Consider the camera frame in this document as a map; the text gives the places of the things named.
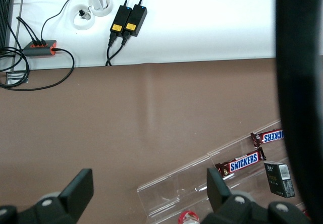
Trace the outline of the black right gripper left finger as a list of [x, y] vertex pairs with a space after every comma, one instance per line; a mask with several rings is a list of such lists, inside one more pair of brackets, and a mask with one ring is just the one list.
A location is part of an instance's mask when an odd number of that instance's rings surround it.
[[92, 169], [82, 169], [59, 193], [48, 194], [21, 212], [1, 206], [1, 223], [77, 223], [94, 194]]

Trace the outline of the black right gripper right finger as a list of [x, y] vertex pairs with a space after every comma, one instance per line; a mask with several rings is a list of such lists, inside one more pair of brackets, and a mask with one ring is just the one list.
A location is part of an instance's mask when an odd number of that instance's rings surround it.
[[207, 169], [207, 196], [213, 209], [202, 223], [310, 223], [288, 202], [272, 202], [268, 208], [251, 201], [244, 192], [232, 194], [216, 169]]

